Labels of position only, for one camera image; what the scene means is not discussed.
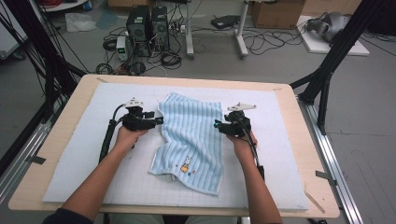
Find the desk leg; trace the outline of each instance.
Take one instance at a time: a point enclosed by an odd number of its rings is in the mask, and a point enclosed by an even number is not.
[[[239,22],[238,30],[235,30],[236,41],[238,42],[238,46],[241,49],[241,59],[244,59],[248,56],[248,49],[245,45],[244,38],[242,37],[242,32],[244,31],[245,19],[247,18],[248,13],[248,1],[244,1],[244,5],[242,6],[241,13],[241,21]]]
[[[187,48],[187,57],[191,60],[194,59],[194,46],[192,44],[192,33],[191,33],[191,19],[192,15],[190,15],[190,4],[191,0],[187,1],[186,10],[187,10],[187,24],[186,24],[186,48]]]

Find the hand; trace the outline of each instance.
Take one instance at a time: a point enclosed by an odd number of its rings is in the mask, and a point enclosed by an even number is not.
[[[133,131],[129,131],[124,126],[121,126],[119,128],[116,145],[114,147],[120,147],[125,150],[131,149],[134,146],[134,144],[137,142],[139,137],[147,133],[148,131],[149,130],[133,132]]]
[[[253,144],[257,146],[257,139],[254,136],[253,132],[250,132],[251,139],[253,140]],[[248,143],[248,137],[244,136],[243,138],[237,138],[231,135],[227,135],[227,138],[233,142],[233,150],[235,152],[236,158],[238,158],[239,162],[253,162],[254,156],[251,151],[250,144]]]

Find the human arm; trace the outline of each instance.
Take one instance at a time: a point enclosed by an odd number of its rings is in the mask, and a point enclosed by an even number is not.
[[[94,220],[122,159],[136,143],[139,136],[146,132],[131,132],[120,127],[113,149],[67,199],[62,208]]]
[[[251,136],[253,142],[257,144],[253,133],[251,133]],[[250,222],[252,224],[282,223],[274,199],[257,169],[249,143],[246,139],[239,139],[230,135],[227,135],[227,137],[233,142],[235,155],[241,163],[245,176]]]

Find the person's right arm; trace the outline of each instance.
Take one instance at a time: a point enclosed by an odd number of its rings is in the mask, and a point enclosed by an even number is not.
[[[253,142],[257,144],[254,134],[251,133],[251,135]],[[249,143],[244,139],[229,135],[227,137],[233,142],[235,155],[245,175],[250,223],[282,223],[274,199],[256,167]]]

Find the dark sleeve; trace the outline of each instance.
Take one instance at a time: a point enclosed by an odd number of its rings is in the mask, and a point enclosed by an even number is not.
[[[58,208],[54,214],[46,217],[42,224],[93,224],[93,221],[70,210]]]

